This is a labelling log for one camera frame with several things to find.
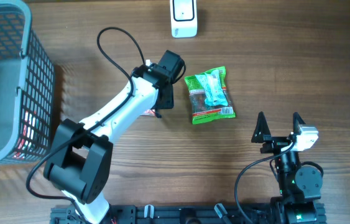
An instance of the blue basket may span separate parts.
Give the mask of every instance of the blue basket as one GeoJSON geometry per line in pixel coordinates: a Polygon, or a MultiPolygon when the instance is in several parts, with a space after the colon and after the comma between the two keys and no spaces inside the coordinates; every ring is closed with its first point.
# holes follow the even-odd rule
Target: blue basket
{"type": "Polygon", "coordinates": [[[50,148],[55,72],[20,0],[0,1],[0,164],[40,160],[50,148]]]}

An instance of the barcode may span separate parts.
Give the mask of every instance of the barcode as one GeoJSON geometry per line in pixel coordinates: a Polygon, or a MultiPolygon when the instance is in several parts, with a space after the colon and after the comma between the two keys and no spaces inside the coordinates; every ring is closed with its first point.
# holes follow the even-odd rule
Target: barcode
{"type": "Polygon", "coordinates": [[[220,114],[233,114],[233,108],[229,107],[229,108],[222,108],[222,111],[220,111],[220,114]]]}

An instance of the wooden table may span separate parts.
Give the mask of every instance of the wooden table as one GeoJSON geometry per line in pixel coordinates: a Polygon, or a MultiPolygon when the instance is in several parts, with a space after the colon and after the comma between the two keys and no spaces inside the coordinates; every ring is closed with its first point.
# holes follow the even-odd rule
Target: wooden table
{"type": "MultiPolygon", "coordinates": [[[[33,28],[56,64],[57,118],[79,121],[126,84],[96,46],[97,33],[108,26],[129,31],[153,61],[167,49],[180,54],[186,75],[222,65],[228,70],[237,118],[192,125],[187,87],[177,83],[174,109],[162,111],[162,119],[139,118],[115,145],[104,188],[110,203],[234,203],[238,172],[265,156],[251,143],[258,112],[265,112],[272,134],[284,135],[298,111],[320,131],[301,160],[325,170],[321,201],[328,223],[350,223],[350,1],[198,1],[192,39],[172,38],[168,1],[30,7],[33,28]]],[[[123,34],[105,33],[101,44],[128,72],[141,64],[123,34]]],[[[0,223],[47,223],[50,208],[66,204],[32,197],[24,185],[30,169],[0,167],[0,223]]],[[[59,195],[41,172],[33,188],[59,195]]],[[[279,194],[268,163],[245,174],[239,194],[243,202],[279,194]]]]}

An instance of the green package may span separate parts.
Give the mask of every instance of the green package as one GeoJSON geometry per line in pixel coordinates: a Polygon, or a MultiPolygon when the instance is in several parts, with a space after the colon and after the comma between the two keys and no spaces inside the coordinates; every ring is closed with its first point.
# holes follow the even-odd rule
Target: green package
{"type": "Polygon", "coordinates": [[[227,93],[226,84],[224,78],[226,78],[226,68],[224,66],[218,68],[212,68],[203,74],[210,74],[214,70],[219,70],[220,83],[223,89],[223,93],[227,99],[228,105],[218,105],[218,106],[209,106],[205,103],[206,95],[204,88],[198,82],[196,77],[189,76],[185,77],[185,81],[190,93],[191,107],[193,109],[193,124],[202,124],[216,119],[221,118],[235,118],[236,113],[233,110],[233,104],[227,93]]]}

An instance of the gray basket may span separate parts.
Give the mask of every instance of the gray basket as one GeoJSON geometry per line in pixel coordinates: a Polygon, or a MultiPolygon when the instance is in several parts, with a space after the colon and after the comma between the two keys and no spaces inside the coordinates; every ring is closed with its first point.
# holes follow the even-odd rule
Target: gray basket
{"type": "Polygon", "coordinates": [[[0,164],[34,162],[50,148],[55,74],[20,0],[0,1],[0,164]]]}

